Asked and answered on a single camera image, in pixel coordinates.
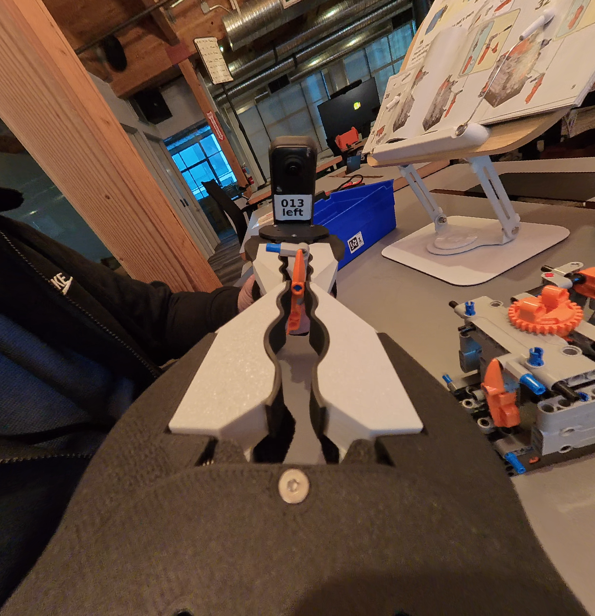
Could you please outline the white book stand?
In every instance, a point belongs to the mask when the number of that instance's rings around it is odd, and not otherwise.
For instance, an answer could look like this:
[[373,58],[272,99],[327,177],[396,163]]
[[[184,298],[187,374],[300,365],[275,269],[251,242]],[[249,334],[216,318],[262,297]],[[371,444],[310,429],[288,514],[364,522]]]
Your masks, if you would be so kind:
[[[382,256],[459,287],[487,282],[563,242],[570,231],[553,224],[522,222],[514,210],[492,155],[525,145],[575,108],[506,121],[445,129],[425,137],[383,145],[368,156],[372,167],[398,167],[428,215],[428,226],[388,245]],[[450,216],[424,183],[418,163],[466,159],[485,192],[494,219]]]

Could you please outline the wide wooden post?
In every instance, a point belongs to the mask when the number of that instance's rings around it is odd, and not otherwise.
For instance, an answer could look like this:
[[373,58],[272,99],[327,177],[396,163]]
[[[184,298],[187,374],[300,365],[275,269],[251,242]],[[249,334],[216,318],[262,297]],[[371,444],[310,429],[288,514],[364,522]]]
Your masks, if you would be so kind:
[[0,118],[129,275],[220,287],[42,1],[0,1]]

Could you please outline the toy building-block model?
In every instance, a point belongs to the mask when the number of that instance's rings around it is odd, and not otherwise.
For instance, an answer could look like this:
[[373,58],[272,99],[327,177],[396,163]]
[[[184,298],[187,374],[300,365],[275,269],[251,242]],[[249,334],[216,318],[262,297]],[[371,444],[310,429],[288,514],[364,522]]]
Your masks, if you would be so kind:
[[541,268],[510,298],[449,302],[462,375],[443,375],[510,477],[595,453],[595,266]]

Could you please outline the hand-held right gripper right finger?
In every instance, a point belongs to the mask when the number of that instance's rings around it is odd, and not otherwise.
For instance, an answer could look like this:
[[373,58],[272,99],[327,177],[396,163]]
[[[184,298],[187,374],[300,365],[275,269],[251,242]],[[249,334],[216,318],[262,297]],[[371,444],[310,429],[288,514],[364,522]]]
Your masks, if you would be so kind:
[[317,353],[310,420],[327,463],[338,463],[355,441],[423,430],[377,331],[315,283],[305,305]]

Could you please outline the black monitor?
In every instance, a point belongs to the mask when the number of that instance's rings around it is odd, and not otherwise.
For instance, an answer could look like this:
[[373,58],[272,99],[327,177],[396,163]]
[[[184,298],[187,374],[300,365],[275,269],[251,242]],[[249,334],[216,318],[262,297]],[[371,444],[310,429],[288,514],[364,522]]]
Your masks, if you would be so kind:
[[351,86],[317,107],[325,136],[330,141],[353,127],[362,138],[368,137],[378,115],[380,100],[376,80],[370,78]]

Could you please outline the slim wooden post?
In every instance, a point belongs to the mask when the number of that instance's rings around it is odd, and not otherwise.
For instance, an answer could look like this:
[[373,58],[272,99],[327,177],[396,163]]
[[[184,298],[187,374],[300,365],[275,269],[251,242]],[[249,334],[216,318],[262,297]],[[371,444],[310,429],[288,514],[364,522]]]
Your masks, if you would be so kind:
[[185,78],[194,98],[199,105],[201,112],[206,119],[208,125],[212,129],[214,135],[216,135],[222,152],[230,165],[232,172],[234,173],[238,185],[240,188],[245,189],[245,195],[250,197],[252,195],[252,188],[245,176],[240,161],[236,156],[232,145],[230,144],[224,129],[221,126],[220,120],[217,117],[215,108],[211,103],[208,95],[208,90],[203,84],[200,75],[195,70],[194,64],[191,59],[187,57],[179,63],[180,71]]

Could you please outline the blue plastic bin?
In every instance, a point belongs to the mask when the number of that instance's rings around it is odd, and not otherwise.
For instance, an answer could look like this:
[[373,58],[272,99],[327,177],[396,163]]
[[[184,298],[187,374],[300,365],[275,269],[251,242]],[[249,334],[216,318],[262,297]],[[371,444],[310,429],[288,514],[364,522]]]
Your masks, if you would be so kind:
[[397,227],[393,180],[332,193],[314,204],[314,224],[343,241],[341,269]]

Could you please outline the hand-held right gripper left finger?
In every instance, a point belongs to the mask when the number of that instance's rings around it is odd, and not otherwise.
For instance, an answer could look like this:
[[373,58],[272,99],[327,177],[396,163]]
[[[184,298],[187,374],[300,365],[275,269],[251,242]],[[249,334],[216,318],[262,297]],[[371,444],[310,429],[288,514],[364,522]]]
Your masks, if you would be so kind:
[[173,434],[235,441],[258,463],[282,463],[295,432],[277,358],[291,284],[282,282],[217,330],[169,422]]

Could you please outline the white hanging sign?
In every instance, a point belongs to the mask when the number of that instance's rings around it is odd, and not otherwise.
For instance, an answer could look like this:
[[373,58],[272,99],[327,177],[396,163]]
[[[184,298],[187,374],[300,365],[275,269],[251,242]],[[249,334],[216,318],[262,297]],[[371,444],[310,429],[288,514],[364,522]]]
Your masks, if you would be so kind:
[[194,45],[213,84],[223,85],[233,81],[218,40],[214,36],[194,38]]

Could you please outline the instruction booklet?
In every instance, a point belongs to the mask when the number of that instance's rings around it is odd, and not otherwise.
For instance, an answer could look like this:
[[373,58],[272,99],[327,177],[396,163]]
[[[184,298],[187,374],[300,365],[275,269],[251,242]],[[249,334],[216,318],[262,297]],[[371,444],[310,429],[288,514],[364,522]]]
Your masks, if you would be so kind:
[[434,1],[365,146],[578,107],[595,83],[595,1]]

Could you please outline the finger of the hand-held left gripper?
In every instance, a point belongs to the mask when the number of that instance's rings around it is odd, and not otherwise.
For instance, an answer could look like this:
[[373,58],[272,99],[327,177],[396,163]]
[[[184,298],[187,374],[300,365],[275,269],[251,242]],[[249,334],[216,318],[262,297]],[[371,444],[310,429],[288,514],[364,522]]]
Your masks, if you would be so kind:
[[278,285],[285,285],[285,263],[280,253],[268,250],[270,245],[261,243],[253,261],[255,280],[261,296],[266,295]]
[[338,272],[338,260],[329,243],[309,245],[309,270],[306,288],[314,284],[323,290],[332,290]]

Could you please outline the black wall speaker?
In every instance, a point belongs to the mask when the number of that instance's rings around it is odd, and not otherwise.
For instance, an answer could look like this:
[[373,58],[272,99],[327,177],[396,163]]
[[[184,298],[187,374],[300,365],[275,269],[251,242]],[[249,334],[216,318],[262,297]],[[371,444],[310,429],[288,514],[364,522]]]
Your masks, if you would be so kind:
[[158,125],[172,118],[172,112],[159,88],[140,90],[131,97],[131,103],[138,115],[149,124]]

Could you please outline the black office chair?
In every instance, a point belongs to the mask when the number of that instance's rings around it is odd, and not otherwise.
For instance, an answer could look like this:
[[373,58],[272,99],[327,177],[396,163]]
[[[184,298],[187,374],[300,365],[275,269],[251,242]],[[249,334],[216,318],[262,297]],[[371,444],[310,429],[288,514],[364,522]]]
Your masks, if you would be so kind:
[[216,181],[203,181],[202,186],[225,213],[234,227],[240,243],[243,243],[248,228],[246,214],[235,204]]

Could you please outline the person's left hand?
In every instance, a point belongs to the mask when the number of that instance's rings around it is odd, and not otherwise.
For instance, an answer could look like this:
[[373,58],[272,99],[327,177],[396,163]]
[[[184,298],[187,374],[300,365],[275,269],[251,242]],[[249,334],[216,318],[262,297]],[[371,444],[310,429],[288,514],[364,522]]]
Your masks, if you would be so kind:
[[237,300],[237,309],[241,313],[248,307],[253,305],[261,297],[261,290],[259,288],[256,276],[250,275],[240,288],[240,293]]

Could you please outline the silver ventilation duct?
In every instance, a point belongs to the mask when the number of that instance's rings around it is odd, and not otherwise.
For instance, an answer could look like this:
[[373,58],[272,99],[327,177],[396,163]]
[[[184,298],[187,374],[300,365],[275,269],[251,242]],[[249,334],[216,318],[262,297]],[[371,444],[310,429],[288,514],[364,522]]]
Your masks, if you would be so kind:
[[366,17],[390,4],[404,9],[410,1],[247,1],[239,10],[222,17],[225,37],[232,50],[238,50],[255,40],[289,24],[300,28],[315,28],[325,32]]

